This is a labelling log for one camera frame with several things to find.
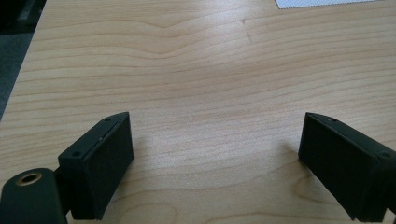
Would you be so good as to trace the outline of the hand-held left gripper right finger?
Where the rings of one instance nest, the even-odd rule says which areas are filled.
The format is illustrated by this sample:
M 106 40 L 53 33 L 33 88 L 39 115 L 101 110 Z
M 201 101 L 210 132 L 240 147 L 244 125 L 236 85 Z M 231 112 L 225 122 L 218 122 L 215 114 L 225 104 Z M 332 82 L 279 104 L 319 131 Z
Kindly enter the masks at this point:
M 306 113 L 298 156 L 351 218 L 396 215 L 396 151 L 338 119 Z

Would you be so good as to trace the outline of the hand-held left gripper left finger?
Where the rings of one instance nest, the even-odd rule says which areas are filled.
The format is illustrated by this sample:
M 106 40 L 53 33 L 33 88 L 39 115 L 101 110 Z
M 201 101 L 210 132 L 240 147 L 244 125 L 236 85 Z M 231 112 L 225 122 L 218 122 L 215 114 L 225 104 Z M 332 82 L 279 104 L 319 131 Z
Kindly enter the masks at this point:
M 58 157 L 75 219 L 101 219 L 134 159 L 130 114 L 100 120 Z

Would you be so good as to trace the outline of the white mesh mat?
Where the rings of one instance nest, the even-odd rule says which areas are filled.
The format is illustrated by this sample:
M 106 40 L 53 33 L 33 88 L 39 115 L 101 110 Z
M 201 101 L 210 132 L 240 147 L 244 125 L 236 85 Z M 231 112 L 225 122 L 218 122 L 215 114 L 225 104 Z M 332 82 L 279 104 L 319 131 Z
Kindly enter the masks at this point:
M 373 2 L 376 0 L 275 0 L 280 9 L 300 7 L 322 7 L 343 4 Z

